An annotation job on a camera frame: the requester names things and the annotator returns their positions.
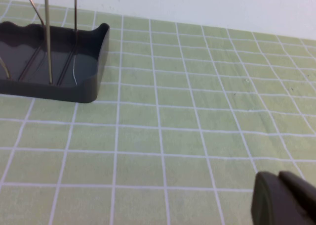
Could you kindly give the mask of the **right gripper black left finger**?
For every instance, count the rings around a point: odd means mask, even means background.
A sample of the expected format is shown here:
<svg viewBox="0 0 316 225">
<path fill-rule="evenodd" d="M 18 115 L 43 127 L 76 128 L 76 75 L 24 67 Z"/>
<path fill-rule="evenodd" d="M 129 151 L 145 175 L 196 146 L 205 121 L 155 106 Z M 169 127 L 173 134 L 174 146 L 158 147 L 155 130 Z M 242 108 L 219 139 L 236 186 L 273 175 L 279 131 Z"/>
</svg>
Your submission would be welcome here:
<svg viewBox="0 0 316 225">
<path fill-rule="evenodd" d="M 279 174 L 267 171 L 255 177 L 251 216 L 254 225 L 305 225 Z"/>
</svg>

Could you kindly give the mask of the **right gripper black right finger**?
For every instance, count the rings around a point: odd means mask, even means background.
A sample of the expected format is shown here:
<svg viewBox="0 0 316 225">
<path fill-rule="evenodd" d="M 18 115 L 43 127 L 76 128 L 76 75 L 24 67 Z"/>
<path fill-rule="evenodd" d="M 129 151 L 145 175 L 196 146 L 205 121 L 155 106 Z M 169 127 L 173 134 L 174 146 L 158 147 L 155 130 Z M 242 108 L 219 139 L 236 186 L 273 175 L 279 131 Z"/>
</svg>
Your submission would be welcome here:
<svg viewBox="0 0 316 225">
<path fill-rule="evenodd" d="M 316 224 L 316 188 L 290 171 L 281 171 L 279 178 L 294 198 L 298 214 L 306 225 Z"/>
</svg>

